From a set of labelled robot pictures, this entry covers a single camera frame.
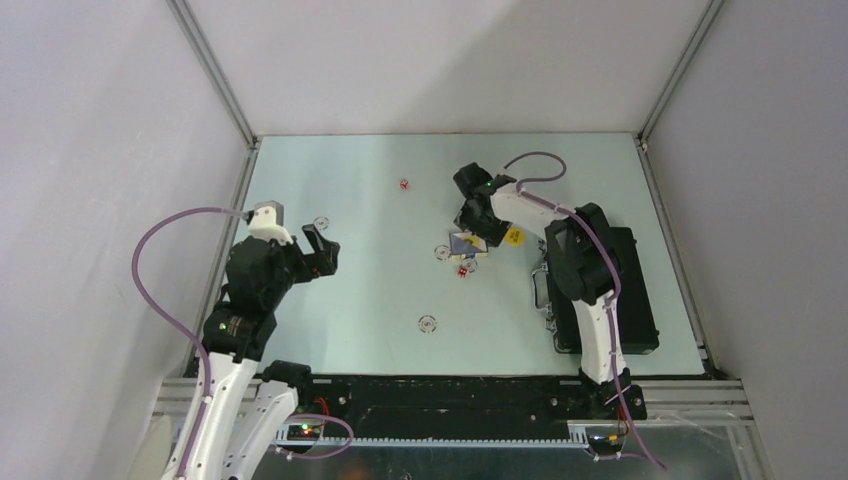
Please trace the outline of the blue playing card deck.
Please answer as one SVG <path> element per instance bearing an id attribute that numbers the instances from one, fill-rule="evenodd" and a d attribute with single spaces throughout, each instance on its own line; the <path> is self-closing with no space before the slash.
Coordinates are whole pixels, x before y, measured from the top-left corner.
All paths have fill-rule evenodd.
<path id="1" fill-rule="evenodd" d="M 485 257 L 489 248 L 487 242 L 471 232 L 453 232 L 448 236 L 449 257 L 461 261 L 468 258 Z"/>

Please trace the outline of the yellow big blind button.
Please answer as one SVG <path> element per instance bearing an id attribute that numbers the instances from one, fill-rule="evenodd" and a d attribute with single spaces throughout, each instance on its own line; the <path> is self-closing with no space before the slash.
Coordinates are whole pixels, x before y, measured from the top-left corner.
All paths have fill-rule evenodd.
<path id="1" fill-rule="evenodd" d="M 517 227 L 511 227 L 505 234 L 504 241 L 510 246 L 521 246 L 526 241 L 525 232 Z"/>

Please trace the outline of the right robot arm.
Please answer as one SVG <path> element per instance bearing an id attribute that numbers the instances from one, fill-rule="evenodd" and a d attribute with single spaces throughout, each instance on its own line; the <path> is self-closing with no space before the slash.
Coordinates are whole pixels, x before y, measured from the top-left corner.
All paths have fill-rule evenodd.
<path id="1" fill-rule="evenodd" d="M 543 177 L 460 167 L 370 205 L 335 189 L 336 274 L 304 303 L 322 373 L 574 375 L 596 418 L 633 394 L 620 347 L 617 239 L 602 208 L 542 197 Z"/>

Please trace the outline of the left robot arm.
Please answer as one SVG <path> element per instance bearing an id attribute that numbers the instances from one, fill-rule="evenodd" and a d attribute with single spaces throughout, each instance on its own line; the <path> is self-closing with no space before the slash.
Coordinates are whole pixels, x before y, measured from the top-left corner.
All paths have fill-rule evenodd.
<path id="1" fill-rule="evenodd" d="M 340 246 L 305 225 L 312 250 L 303 252 L 276 201 L 238 216 L 248 235 L 230 248 L 226 282 L 204 323 L 198 382 L 165 479 L 251 478 L 283 422 L 308 414 L 316 403 L 316 390 L 306 382 L 310 368 L 275 361 L 261 372 L 246 417 L 238 417 L 276 328 L 277 307 L 294 285 L 334 275 Z"/>

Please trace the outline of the white blue poker chip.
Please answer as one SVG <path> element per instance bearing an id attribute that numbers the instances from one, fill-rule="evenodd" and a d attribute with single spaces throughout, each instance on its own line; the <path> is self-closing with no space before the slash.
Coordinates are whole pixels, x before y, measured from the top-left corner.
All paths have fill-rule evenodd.
<path id="1" fill-rule="evenodd" d="M 329 226 L 329 219 L 328 219 L 327 217 L 324 217 L 324 216 L 317 217 L 317 218 L 313 221 L 313 226 L 314 226 L 314 227 L 315 227 L 318 231 L 324 231 L 324 230 L 326 230 L 326 229 L 328 228 L 328 226 Z"/>

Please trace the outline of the white poker chip by die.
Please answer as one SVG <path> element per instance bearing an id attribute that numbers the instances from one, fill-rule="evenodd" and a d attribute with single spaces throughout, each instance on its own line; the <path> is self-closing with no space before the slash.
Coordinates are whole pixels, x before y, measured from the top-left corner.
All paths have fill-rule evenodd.
<path id="1" fill-rule="evenodd" d="M 473 273 L 477 270 L 477 261 L 473 258 L 466 258 L 461 262 L 461 268 L 466 273 Z"/>

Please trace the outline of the white poker chip near deck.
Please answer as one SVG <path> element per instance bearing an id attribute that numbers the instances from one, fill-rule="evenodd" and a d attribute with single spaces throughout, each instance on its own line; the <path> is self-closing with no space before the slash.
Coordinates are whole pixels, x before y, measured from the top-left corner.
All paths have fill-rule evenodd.
<path id="1" fill-rule="evenodd" d="M 438 245 L 434 249 L 434 257 L 440 261 L 447 260 L 451 257 L 451 250 L 447 245 Z"/>

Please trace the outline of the white poker chip front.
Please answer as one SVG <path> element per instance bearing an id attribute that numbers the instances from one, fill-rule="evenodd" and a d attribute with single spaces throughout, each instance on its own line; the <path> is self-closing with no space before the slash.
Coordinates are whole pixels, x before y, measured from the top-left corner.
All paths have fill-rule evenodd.
<path id="1" fill-rule="evenodd" d="M 430 334 L 437 329 L 438 322 L 433 316 L 424 315 L 419 318 L 418 327 L 422 333 Z"/>

